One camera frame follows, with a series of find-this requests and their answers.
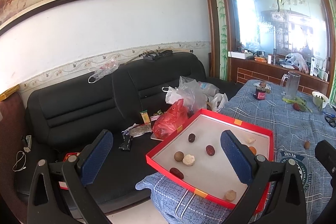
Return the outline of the dark brown date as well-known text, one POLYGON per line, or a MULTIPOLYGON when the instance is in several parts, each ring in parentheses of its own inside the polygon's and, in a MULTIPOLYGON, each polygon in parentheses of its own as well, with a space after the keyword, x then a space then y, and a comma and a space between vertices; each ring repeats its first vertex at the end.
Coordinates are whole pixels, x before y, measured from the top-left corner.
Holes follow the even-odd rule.
POLYGON ((196 138, 195 134, 191 133, 191 134, 189 134, 189 136, 188 136, 188 141, 189 141, 190 143, 193 143, 193 142, 195 141, 195 138, 196 138))

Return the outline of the wooden sideboard shelf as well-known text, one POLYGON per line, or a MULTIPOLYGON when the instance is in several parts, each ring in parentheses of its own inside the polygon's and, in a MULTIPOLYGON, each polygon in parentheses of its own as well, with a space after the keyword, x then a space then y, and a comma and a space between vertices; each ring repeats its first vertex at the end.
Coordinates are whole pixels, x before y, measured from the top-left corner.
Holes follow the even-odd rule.
MULTIPOLYGON (((282 76, 290 71, 276 65, 261 63, 254 60, 239 59, 232 57, 229 53, 228 57, 228 73, 231 82, 245 84, 248 80, 264 80, 273 84, 280 85, 282 76)), ((297 70, 301 78, 299 81, 299 92, 311 94, 313 91, 321 92, 327 97, 331 93, 331 84, 328 81, 323 81, 318 77, 305 74, 297 70)))

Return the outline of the tan cylinder pastry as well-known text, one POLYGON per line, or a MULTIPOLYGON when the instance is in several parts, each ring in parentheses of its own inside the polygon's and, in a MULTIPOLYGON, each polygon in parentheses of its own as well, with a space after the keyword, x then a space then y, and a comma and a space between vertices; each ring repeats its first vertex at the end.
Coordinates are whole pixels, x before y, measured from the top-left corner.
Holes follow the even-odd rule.
POLYGON ((236 199, 236 192, 232 189, 226 191, 224 199, 229 202, 234 201, 236 199))

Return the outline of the small red labelled jar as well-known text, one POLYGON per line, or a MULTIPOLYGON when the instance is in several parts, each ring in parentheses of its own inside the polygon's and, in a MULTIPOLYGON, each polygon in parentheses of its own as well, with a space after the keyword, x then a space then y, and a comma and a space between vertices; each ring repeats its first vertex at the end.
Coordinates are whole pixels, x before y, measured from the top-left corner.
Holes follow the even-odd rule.
POLYGON ((257 100, 264 100, 266 98, 266 84, 261 83, 257 86, 253 96, 257 100))

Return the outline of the tan hexagonal sesame cake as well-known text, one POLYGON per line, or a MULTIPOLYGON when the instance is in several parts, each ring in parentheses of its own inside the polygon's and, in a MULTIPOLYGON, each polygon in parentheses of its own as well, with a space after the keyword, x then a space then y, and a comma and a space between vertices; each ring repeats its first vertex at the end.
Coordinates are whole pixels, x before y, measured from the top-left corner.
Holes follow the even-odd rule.
POLYGON ((183 158, 182 162, 186 166, 192 166, 195 162, 195 156, 188 154, 183 158))

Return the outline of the green leafy vegetable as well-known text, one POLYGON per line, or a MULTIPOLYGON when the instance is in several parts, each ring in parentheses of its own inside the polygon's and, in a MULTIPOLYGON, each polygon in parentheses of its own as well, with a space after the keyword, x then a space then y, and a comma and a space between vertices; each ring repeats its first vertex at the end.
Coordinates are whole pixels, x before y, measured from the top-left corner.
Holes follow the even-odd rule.
POLYGON ((300 109, 301 109, 301 112, 306 112, 306 111, 308 111, 308 112, 310 112, 310 113, 313 112, 313 111, 311 110, 311 108, 309 108, 309 107, 307 106, 307 102, 306 102, 303 98, 301 98, 301 97, 296 97, 295 99, 288 99, 288 98, 283 97, 282 100, 283 100, 284 102, 289 103, 289 104, 292 104, 292 105, 293 105, 294 103, 299 104, 300 109))

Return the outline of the white bowl with greens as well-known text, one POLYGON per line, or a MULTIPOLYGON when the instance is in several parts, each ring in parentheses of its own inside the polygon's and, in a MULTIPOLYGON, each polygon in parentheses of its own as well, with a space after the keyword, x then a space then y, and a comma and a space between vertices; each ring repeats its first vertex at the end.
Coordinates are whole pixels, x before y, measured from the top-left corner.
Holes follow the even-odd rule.
POLYGON ((319 110, 324 109, 330 102, 329 98, 320 92, 313 91, 313 103, 318 107, 319 110))

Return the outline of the blue plaid tablecloth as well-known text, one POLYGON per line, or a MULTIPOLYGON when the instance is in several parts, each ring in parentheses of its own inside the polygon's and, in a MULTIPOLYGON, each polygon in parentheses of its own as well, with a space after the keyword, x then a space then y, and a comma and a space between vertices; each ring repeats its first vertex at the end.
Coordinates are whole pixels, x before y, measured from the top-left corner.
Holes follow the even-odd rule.
MULTIPOLYGON (((331 176, 315 158, 315 146, 326 140, 335 145, 335 128, 330 127, 306 94, 308 110, 295 111, 282 100, 280 87, 272 85, 264 100, 256 100, 255 81, 248 81, 232 97, 221 114, 272 131, 272 137, 247 132, 238 126, 200 115, 191 122, 178 140, 158 157, 164 166, 181 167, 185 178, 196 182, 202 191, 223 197, 229 189, 241 196, 246 185, 240 183, 220 146, 221 133, 230 128, 236 137, 246 143, 254 138, 252 147, 259 154, 272 156, 277 162, 292 158, 296 161, 306 198, 306 219, 313 223, 331 199, 331 176), (173 155, 182 150, 195 156, 193 166, 181 166, 173 155)), ((136 184, 137 190, 150 191, 151 200, 168 223, 221 223, 229 209, 198 196, 176 184, 161 173, 146 176, 136 184)))

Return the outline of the brown round longan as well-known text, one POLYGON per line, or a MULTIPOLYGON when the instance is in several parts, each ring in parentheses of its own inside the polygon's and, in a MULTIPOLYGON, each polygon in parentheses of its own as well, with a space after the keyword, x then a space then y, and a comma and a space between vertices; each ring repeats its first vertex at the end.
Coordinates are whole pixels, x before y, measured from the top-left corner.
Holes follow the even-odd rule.
POLYGON ((183 161, 184 159, 184 153, 182 151, 177 151, 175 154, 174 154, 174 160, 177 161, 177 162, 181 162, 183 161))

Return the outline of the orange mandarin fruit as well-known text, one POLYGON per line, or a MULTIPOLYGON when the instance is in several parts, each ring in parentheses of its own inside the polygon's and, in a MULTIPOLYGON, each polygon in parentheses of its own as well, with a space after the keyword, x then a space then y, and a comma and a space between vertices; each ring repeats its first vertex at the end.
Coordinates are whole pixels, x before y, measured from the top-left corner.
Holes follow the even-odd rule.
POLYGON ((253 146, 243 145, 243 151, 245 155, 254 155, 256 156, 256 148, 253 146))

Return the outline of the glass partition panel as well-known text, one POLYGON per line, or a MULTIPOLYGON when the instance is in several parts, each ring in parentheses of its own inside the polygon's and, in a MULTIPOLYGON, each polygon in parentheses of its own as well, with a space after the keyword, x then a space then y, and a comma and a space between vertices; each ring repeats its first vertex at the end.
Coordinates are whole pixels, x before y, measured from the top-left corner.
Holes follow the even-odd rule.
POLYGON ((302 54, 305 61, 329 55, 323 0, 228 0, 233 50, 302 54))

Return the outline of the red plastic bag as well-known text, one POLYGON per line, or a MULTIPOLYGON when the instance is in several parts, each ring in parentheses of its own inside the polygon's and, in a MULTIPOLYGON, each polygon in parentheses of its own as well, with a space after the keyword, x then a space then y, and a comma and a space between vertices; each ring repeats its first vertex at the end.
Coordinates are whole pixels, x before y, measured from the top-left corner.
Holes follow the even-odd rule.
POLYGON ((188 108, 183 105, 183 99, 174 102, 154 123, 153 133, 157 139, 165 139, 188 119, 188 108))

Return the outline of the white candy cube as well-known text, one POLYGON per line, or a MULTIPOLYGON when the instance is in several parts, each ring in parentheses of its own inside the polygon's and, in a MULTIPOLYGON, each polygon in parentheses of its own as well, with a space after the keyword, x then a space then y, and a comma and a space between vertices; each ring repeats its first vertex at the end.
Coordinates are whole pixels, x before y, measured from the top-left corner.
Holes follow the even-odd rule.
POLYGON ((246 143, 247 144, 252 144, 252 143, 254 143, 256 141, 256 139, 254 139, 253 137, 247 137, 246 138, 246 143))

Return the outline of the red jujube date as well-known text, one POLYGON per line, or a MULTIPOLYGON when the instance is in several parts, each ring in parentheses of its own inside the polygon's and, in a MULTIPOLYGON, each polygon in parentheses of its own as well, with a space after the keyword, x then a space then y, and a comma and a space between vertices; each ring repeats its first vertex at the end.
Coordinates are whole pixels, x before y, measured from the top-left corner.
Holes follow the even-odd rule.
POLYGON ((215 149, 212 145, 207 145, 206 146, 206 153, 209 155, 209 156, 214 156, 215 155, 215 149))

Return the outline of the blue pen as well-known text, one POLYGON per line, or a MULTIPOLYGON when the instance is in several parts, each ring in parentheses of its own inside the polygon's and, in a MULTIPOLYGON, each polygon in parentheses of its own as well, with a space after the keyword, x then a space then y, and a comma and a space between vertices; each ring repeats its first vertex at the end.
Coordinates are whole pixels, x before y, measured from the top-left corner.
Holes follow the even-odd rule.
POLYGON ((325 115, 327 115, 328 117, 331 117, 331 118, 335 118, 336 117, 335 114, 330 114, 330 113, 328 113, 326 111, 323 111, 322 113, 325 114, 325 115))

